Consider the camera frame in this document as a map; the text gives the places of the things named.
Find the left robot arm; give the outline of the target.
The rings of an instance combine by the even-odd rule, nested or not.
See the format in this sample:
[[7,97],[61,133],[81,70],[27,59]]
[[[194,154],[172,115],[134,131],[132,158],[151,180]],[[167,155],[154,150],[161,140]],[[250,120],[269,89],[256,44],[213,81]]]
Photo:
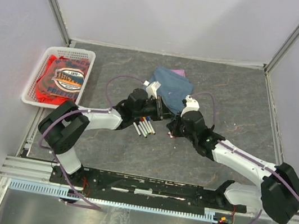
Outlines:
[[38,131],[62,166],[65,181],[77,185],[83,178],[83,165],[74,145],[84,131],[122,130],[144,117],[161,121],[174,116],[161,96],[149,97],[146,91],[138,88],[109,109],[85,108],[66,100],[38,124]]

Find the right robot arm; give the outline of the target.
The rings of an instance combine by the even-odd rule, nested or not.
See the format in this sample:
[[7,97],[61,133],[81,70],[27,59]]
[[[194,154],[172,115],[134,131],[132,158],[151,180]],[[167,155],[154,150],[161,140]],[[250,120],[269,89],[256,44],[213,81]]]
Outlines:
[[278,224],[287,224],[299,216],[299,177],[287,163],[265,162],[237,148],[225,137],[207,127],[199,111],[177,114],[167,124],[172,136],[189,140],[195,151],[211,161],[221,163],[252,182],[243,185],[228,182],[214,195],[220,209],[246,205],[266,212]]

